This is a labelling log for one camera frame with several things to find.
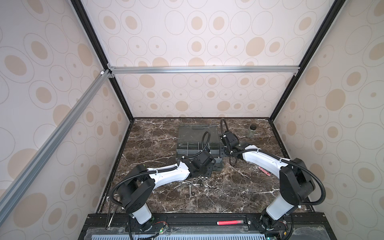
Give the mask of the clear grey compartment organizer box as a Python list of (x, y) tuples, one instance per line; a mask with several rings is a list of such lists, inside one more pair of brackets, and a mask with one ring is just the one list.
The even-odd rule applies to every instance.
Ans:
[(184, 125), (179, 127), (177, 141), (177, 158), (197, 154), (205, 144), (202, 137), (205, 132), (211, 134), (207, 148), (216, 160), (213, 163), (213, 172), (223, 170), (224, 145), (219, 137), (218, 127), (215, 125)]

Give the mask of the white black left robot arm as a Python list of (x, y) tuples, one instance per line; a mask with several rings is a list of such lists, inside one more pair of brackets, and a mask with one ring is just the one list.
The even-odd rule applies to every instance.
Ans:
[(147, 205), (152, 191), (173, 182), (205, 175), (208, 166), (214, 161), (208, 149), (210, 138), (211, 133), (206, 131), (202, 137), (203, 149), (197, 154), (181, 157), (174, 165), (155, 169), (148, 169), (143, 164), (135, 166), (110, 190), (111, 202), (123, 208), (138, 224), (152, 224), (153, 215)]

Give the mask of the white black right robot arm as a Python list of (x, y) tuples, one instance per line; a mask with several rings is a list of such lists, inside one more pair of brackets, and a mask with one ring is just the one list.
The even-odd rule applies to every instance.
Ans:
[(301, 159), (281, 158), (254, 145), (241, 143), (229, 130), (225, 119), (221, 119), (220, 128), (227, 156), (257, 165), (280, 181), (279, 195), (261, 213), (260, 222), (265, 229), (271, 229), (284, 215), (291, 214), (301, 205), (317, 206), (324, 202), (324, 184)]

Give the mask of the red marker pen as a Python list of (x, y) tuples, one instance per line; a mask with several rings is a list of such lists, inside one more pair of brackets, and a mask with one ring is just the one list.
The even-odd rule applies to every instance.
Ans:
[(229, 226), (229, 225), (241, 225), (244, 224), (243, 220), (232, 220), (232, 221), (218, 221), (218, 226)]

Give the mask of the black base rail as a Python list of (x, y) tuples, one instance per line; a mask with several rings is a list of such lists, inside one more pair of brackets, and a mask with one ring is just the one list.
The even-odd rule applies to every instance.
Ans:
[[(244, 224), (218, 226), (218, 221), (243, 220)], [(154, 214), (143, 230), (126, 214), (91, 214), (80, 240), (334, 240), (336, 236), (323, 213), (293, 213), (272, 230), (261, 226), (260, 214)]]

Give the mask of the horizontal aluminium frame bar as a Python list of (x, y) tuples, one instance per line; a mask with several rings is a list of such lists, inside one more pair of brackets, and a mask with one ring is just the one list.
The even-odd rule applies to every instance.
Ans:
[(297, 73), (299, 66), (111, 67), (113, 74)]

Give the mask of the diagonal aluminium frame bar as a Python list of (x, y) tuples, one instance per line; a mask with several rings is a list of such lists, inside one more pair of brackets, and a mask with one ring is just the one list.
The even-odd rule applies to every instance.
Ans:
[(66, 137), (69, 130), (72, 129), (73, 125), (94, 98), (100, 87), (109, 79), (111, 73), (111, 70), (106, 69), (103, 74), (100, 74), (93, 81), (87, 91), (77, 101), (63, 121), (10, 185), (9, 189), (1, 199), (1, 225), (4, 224), (10, 213), (51, 158), (59, 144)]

